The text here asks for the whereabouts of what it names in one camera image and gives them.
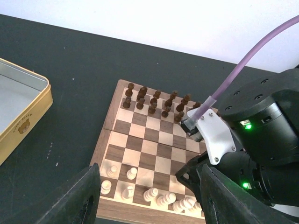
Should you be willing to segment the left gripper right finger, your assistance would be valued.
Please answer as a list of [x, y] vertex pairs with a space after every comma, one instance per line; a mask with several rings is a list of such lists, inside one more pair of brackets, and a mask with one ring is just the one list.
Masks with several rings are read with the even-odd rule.
[[203, 165], [200, 191], [208, 224], [292, 224], [273, 204], [299, 205], [299, 165]]

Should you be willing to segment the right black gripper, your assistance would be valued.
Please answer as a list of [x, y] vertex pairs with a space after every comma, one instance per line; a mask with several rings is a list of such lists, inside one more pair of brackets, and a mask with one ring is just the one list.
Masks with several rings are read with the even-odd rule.
[[212, 191], [215, 191], [217, 187], [215, 183], [207, 184], [204, 187], [202, 181], [202, 170], [204, 165], [218, 169], [223, 164], [224, 159], [222, 158], [219, 164], [212, 165], [210, 163], [208, 153], [204, 152], [203, 154], [199, 154], [191, 158], [179, 171], [176, 172], [175, 176], [179, 183], [183, 184], [185, 187], [191, 190], [191, 192], [195, 195], [197, 202], [202, 203], [203, 194], [201, 191], [201, 187], [206, 189], [209, 188]]

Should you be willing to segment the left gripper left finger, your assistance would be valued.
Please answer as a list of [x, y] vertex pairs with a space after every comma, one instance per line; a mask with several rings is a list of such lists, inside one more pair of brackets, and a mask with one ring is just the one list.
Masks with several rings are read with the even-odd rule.
[[38, 204], [36, 224], [93, 224], [100, 198], [97, 163], [67, 180]]

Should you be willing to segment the light chess piece twelfth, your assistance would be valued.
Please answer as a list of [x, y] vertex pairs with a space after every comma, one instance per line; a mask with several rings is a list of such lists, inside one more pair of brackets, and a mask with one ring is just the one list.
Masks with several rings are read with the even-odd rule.
[[158, 193], [159, 191], [157, 188], [150, 188], [149, 190], [144, 192], [143, 199], [146, 202], [150, 202], [158, 195]]

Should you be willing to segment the light wooden chess piece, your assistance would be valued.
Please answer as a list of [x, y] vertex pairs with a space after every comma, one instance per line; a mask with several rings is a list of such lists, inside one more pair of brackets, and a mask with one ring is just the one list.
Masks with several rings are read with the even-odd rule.
[[121, 198], [123, 200], [128, 200], [134, 196], [134, 187], [133, 186], [127, 186], [121, 193]]

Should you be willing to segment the light chess piece eleventh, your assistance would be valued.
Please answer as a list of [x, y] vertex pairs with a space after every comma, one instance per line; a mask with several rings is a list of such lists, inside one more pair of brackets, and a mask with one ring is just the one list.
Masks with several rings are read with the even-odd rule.
[[131, 168], [130, 170], [128, 170], [128, 171], [127, 171], [127, 174], [126, 174], [126, 176], [127, 176], [127, 178], [128, 178], [129, 180], [133, 180], [133, 179], [135, 179], [135, 178], [136, 178], [136, 175], [137, 175], [137, 168], [135, 168], [135, 167], [133, 167], [133, 168]]

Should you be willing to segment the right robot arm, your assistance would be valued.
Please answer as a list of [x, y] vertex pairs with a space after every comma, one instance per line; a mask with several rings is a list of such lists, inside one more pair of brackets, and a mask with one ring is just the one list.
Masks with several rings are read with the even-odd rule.
[[299, 70], [256, 79], [234, 91], [218, 112], [186, 113], [181, 128], [206, 152], [176, 179], [201, 201], [204, 165], [214, 167], [262, 203], [299, 204]]

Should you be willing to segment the wooden chess board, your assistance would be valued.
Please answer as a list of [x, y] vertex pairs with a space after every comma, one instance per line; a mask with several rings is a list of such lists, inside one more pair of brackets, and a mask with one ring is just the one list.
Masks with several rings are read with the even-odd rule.
[[[136, 123], [118, 120], [123, 90], [129, 81], [119, 80], [100, 132], [91, 163], [97, 163], [102, 181], [112, 183], [107, 195], [100, 195], [97, 217], [132, 224], [203, 224], [204, 213], [188, 210], [175, 212], [171, 205], [158, 206], [156, 201], [146, 202], [143, 194], [157, 188], [159, 195], [172, 192], [177, 200], [193, 197], [193, 193], [177, 182], [175, 173], [191, 158], [205, 152], [204, 141], [195, 142], [175, 123], [147, 125], [140, 117]], [[115, 165], [116, 174], [110, 178], [107, 169]], [[137, 168], [136, 178], [126, 176]], [[133, 186], [134, 196], [121, 198], [122, 191]]]

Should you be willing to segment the dark chess pieces row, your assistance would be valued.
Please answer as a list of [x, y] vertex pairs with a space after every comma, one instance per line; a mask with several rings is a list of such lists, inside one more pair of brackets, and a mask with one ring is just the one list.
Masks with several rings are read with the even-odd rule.
[[166, 102], [170, 101], [170, 94], [146, 87], [144, 95], [143, 108], [138, 109], [140, 91], [142, 86], [134, 83], [125, 85], [122, 95], [122, 104], [120, 105], [121, 111], [118, 115], [118, 120], [123, 120], [129, 123], [136, 123], [138, 117], [142, 118], [142, 122], [147, 125], [159, 123], [164, 120], [166, 124], [175, 123], [175, 118], [178, 116], [177, 106], [182, 104], [182, 100], [186, 100], [186, 96], [180, 97], [178, 95], [172, 100], [170, 111], [165, 113]]

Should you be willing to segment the gold metal tin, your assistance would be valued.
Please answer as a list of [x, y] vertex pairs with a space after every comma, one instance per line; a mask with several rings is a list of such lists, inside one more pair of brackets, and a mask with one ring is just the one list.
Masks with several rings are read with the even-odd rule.
[[53, 104], [49, 80], [0, 60], [0, 162], [3, 163]]

